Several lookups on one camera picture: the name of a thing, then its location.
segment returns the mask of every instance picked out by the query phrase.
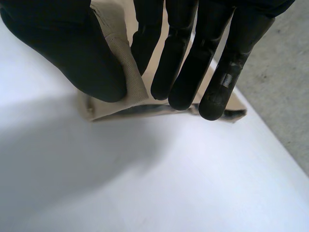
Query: fingertip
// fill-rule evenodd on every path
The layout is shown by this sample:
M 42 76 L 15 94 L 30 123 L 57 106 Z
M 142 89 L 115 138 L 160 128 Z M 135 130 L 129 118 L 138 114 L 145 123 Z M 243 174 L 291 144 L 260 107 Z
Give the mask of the fingertip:
M 220 95 L 204 96 L 199 105 L 199 114 L 208 121 L 218 120 L 224 113 L 226 104 Z
M 179 111 L 187 110 L 192 104 L 191 99 L 177 94 L 175 91 L 171 91 L 169 94 L 169 105 Z

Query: beige fabric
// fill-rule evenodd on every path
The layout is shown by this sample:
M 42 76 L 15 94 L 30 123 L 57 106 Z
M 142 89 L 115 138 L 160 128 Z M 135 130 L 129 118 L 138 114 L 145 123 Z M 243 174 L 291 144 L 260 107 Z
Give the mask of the beige fabric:
M 96 10 L 98 14 L 98 19 L 100 21 L 103 34 L 106 36 L 106 41 L 109 44 L 111 50 L 115 53 L 115 55 L 119 58 L 120 62 L 123 64 L 124 68 L 126 65 L 129 65 L 133 71 L 126 72 L 133 74 L 135 76 L 128 75 L 128 88 L 130 87 L 129 84 L 132 84 L 131 78 L 135 81 L 133 84 L 135 86 L 131 86 L 132 90 L 136 92 L 132 92 L 128 90 L 128 96 L 125 100 L 117 102 L 117 103 L 106 103 L 99 101 L 97 99 L 91 98 L 86 96 L 85 94 L 79 92 L 78 93 L 78 100 L 79 100 L 79 109 L 83 115 L 83 117 L 87 118 L 90 121 L 93 120 L 106 120 L 106 119 L 116 119 L 116 118 L 123 118 L 128 116 L 155 116 L 155 115 L 162 115 L 162 114 L 174 114 L 174 113 L 181 113 L 179 111 L 173 109 L 167 109 L 167 107 L 162 107 L 164 110 L 160 112 L 152 112 L 152 113 L 140 113 L 140 114 L 115 114 L 115 112 L 119 112 L 123 109 L 127 109 L 132 106 L 136 105 L 166 105 L 168 104 L 168 100 L 165 101 L 158 101 L 155 100 L 150 93 L 150 87 L 153 80 L 153 76 L 155 71 L 158 67 L 160 56 L 164 47 L 164 41 L 168 35 L 168 16 L 167 13 L 164 12 L 163 15 L 163 27 L 162 27 L 162 34 L 161 38 L 156 46 L 153 56 L 149 62 L 147 70 L 142 77 L 143 84 L 141 86 L 140 82 L 140 75 L 136 73 L 137 67 L 135 62 L 132 64 L 131 60 L 128 63 L 127 60 L 124 58 L 133 58 L 131 52 L 129 50 L 129 46 L 127 43 L 127 38 L 132 43 L 132 37 L 134 32 L 137 30 L 138 23 L 135 19 L 135 9 L 133 0 L 100 0 L 100 2 L 104 3 L 96 3 L 94 2 L 91 7 Z M 192 46 L 192 43 L 189 44 L 185 57 L 188 55 L 189 50 Z M 198 93 L 193 101 L 193 103 L 199 103 L 201 98 L 204 95 L 204 92 L 209 84 L 209 81 L 214 73 L 214 69 L 210 67 L 205 75 L 205 78 L 198 90 Z M 145 91 L 148 93 L 148 98 L 145 97 Z M 236 114 L 233 117 L 224 117 L 224 120 L 229 121 L 236 121 L 241 117 L 245 116 L 245 109 L 246 107 L 239 101 L 235 94 L 232 94 L 230 101 L 227 105 L 227 110 L 231 111 L 239 111 L 243 110 L 242 113 Z M 195 106 L 191 106 L 186 112 L 192 113 L 194 115 L 198 115 L 198 110 Z
M 148 99 L 136 62 L 126 36 L 124 12 L 115 4 L 91 4 L 102 28 L 105 40 L 113 54 L 122 64 L 126 76 L 127 95 L 118 102 L 108 103 L 91 98 L 78 91 L 79 110 L 83 117 L 93 120 L 141 104 Z

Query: gloved hand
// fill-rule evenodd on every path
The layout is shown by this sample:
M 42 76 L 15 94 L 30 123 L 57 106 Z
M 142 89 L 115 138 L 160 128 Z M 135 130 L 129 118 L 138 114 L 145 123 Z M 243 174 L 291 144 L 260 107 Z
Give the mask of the gloved hand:
M 0 0 L 1 17 L 21 41 L 80 91 L 104 102 L 126 95 L 121 64 L 104 39 L 91 0 Z
M 166 0 L 169 35 L 152 83 L 152 96 L 158 100 L 168 98 L 170 105 L 176 110 L 187 109 L 210 65 L 223 31 L 232 18 L 225 49 L 199 105 L 203 118 L 218 119 L 224 112 L 254 45 L 270 28 L 275 17 L 293 2 L 294 0 Z M 141 74 L 145 72 L 161 34 L 163 3 L 164 0 L 134 0 L 139 28 L 133 36 L 131 51 Z M 179 72 L 196 11 L 196 35 Z

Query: white surface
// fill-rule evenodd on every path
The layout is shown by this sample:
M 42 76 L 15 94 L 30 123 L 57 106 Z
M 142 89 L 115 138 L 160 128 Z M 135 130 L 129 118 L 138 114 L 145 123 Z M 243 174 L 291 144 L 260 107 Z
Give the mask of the white surface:
M 256 112 L 89 124 L 0 22 L 0 232 L 308 232 L 309 181 Z

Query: glove finger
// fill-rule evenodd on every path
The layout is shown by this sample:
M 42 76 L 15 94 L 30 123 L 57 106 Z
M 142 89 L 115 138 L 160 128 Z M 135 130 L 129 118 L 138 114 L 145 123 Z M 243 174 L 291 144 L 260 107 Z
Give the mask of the glove finger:
M 273 24 L 269 18 L 248 7 L 238 7 L 218 67 L 199 105 L 207 120 L 217 120 L 224 112 L 242 68 L 254 45 Z
M 197 0 L 166 0 L 169 35 L 165 40 L 151 94 L 155 99 L 168 98 L 186 52 L 197 9 Z
M 196 36 L 169 94 L 174 109 L 186 110 L 192 104 L 233 11 L 225 4 L 199 1 Z
M 131 52 L 140 74 L 146 71 L 162 27 L 164 0 L 134 0 L 138 31 L 133 35 Z

